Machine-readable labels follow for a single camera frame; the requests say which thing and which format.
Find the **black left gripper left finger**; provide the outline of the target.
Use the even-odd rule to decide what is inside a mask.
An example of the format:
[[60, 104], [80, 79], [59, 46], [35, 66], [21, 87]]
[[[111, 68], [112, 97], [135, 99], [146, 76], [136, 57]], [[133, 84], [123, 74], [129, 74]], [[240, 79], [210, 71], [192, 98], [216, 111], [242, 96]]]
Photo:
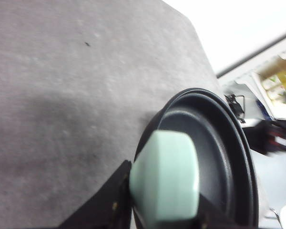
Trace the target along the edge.
[[102, 187], [72, 213], [59, 229], [129, 229], [132, 201], [129, 191], [131, 162], [125, 160]]

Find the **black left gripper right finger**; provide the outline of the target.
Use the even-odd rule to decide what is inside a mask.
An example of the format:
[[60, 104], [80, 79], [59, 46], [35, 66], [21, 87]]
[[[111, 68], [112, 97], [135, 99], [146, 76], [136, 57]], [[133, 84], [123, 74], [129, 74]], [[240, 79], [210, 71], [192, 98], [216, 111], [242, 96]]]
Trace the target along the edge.
[[212, 202], [199, 195], [199, 206], [193, 222], [194, 229], [228, 229], [229, 218]]

